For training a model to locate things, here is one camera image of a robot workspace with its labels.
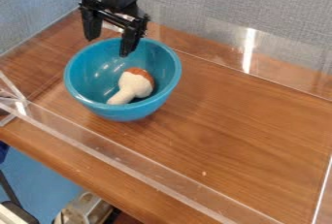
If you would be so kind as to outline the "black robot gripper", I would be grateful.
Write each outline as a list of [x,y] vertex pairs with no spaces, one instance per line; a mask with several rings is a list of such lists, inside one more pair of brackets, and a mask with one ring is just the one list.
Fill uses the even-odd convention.
[[[138,7],[138,0],[82,0],[79,10],[88,41],[100,37],[103,20],[124,29],[119,55],[126,57],[136,49],[149,22],[149,15]],[[132,16],[134,20],[126,20],[115,14]]]

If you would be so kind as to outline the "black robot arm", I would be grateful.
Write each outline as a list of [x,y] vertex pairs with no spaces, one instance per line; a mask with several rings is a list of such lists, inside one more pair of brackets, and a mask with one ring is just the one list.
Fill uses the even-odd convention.
[[139,8],[138,0],[80,0],[79,11],[86,39],[98,39],[103,22],[108,22],[122,30],[119,55],[128,56],[146,35],[150,22],[150,16]]

